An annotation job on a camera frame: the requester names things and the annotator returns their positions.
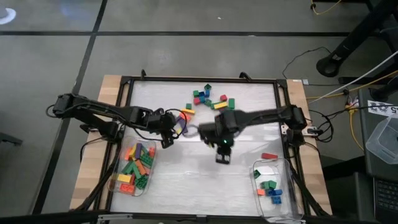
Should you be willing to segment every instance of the yellow cable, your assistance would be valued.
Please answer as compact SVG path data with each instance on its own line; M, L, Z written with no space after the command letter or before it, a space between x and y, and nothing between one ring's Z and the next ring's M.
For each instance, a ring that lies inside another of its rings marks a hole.
M377 82L377 81L380 81L380 80L382 80L383 78L387 78L387 77L389 77L389 76L391 76L391 75L393 75L393 74L396 74L396 73L398 73L398 70L393 71L393 72L391 72L390 74L385 75L385 76L383 76L383 77L381 77L381 78L378 78L377 80L371 81L371 82L369 82L369 83L367 83L367 84L365 84L365 85L361 85L361 86L359 86L359 87L350 89L349 92L358 90L358 89L360 89L360 88L364 88L364 87L366 87L366 86L368 86L368 85L372 85L373 83L375 83L375 82ZM325 98L331 98L331 97L341 96L341 95L343 95L343 93L337 93L337 94L333 94L333 95L328 95L328 96L325 96ZM320 98L320 96L311 96L311 97L307 97L306 99L307 99L307 100L313 100L313 99L318 99L318 98Z
M329 9L327 9L327 10L325 10L325 11L323 11L323 12L317 12L317 11L315 10L315 7L312 8L312 11L313 11L317 16L322 15L322 14L324 14L324 13L327 13L327 12L330 11L331 9L333 9L333 8L334 8L335 6L337 6L341 1L342 1L342 0L339 0L338 2L336 2L336 4L334 4L332 7L330 7Z
M351 135L352 135L352 137L353 137L355 143L356 143L356 144L358 145L358 147L359 147L360 149L362 149L362 151L363 151L363 150L364 150L363 147L359 144L358 140L356 140L356 137L355 137L355 135L354 135L353 115L354 115L355 111L356 111L356 110L349 110L349 111L348 111L348 113L349 113L349 127L351 128Z

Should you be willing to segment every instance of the clear plastic bin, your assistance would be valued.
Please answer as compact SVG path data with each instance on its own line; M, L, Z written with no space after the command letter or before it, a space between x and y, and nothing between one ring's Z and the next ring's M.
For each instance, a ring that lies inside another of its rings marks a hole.
M254 171L261 174L254 177ZM289 162L285 159L266 159L256 161L250 171L254 194L256 195L257 211L264 218L279 217L286 219L301 219L297 206L297 199L294 193L294 186L290 174ZM261 183L273 180L277 182L275 189L281 189L281 203L273 204L270 196L258 195L257 190L261 189Z
M398 116L390 116L374 128L366 149L388 164L398 164Z
M135 152L138 150L140 155L136 157ZM154 141L138 141L131 136L124 137L119 159L108 180L108 189L130 196L142 195L149 186L150 175L155 166L155 155Z

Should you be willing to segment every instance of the concrete floor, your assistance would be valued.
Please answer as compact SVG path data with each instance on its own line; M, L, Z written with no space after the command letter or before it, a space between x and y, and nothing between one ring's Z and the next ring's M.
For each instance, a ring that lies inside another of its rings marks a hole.
M92 31L100 0L2 0L17 17L0 30ZM256 31L349 32L368 13L364 4L344 3L329 14L315 16L309 1L108 1L99 31ZM320 3L319 11L330 7ZM30 213L50 157L60 120L44 110L56 96L71 91L82 65L90 36L0 35L0 132L24 140L21 147L0 144L0 216ZM95 99L103 76L148 75L237 77L245 71L253 78L283 78L282 70L296 55L324 46L333 50L343 37L237 37L237 36L98 36L88 61L80 94ZM370 38L341 68L340 76L358 76L390 54L384 41ZM288 78L310 83L337 83L318 74L315 63L324 50L306 54L286 71ZM306 86L318 96L335 86ZM311 109L322 113L340 110L343 98L319 101ZM312 114L315 124L319 116ZM318 144L321 155L347 160L362 154L349 135L348 115L333 120L334 140ZM359 116L356 136L361 140ZM43 212L69 208L77 173L79 149L86 134L72 121L63 145Z

